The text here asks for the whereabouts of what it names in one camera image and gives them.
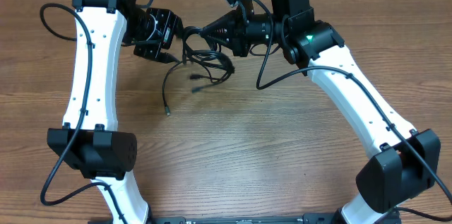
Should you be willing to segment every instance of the wooden table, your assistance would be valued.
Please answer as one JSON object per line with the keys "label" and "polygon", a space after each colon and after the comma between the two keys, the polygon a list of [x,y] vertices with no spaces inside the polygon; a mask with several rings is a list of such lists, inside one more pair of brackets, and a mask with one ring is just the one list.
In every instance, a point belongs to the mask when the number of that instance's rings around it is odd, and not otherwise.
{"label": "wooden table", "polygon": [[[263,0],[270,6],[269,0]],[[42,27],[41,5],[71,0],[0,0],[0,223],[86,223],[109,211],[96,189],[60,206],[39,194],[57,155],[46,133],[60,127],[71,92],[75,45]],[[419,130],[441,139],[438,173],[452,187],[452,0],[311,0],[316,18],[334,25],[379,92]],[[204,26],[228,12],[224,0],[155,0],[184,25]],[[63,11],[50,25],[74,35]],[[194,40],[194,47],[205,47]],[[176,40],[171,53],[181,56]],[[155,216],[293,216],[331,212],[357,193],[355,176],[367,162],[341,113],[308,78],[293,76],[255,89],[261,57],[232,58],[236,73],[220,86],[192,94],[205,82],[187,78],[196,66],[163,77],[171,65],[146,61],[123,48],[119,60],[119,130],[138,138],[136,179]],[[295,69],[279,52],[263,81]],[[48,199],[88,180],[63,164]],[[451,206],[433,189],[408,204],[443,216]],[[406,223],[424,223],[403,215]]]}

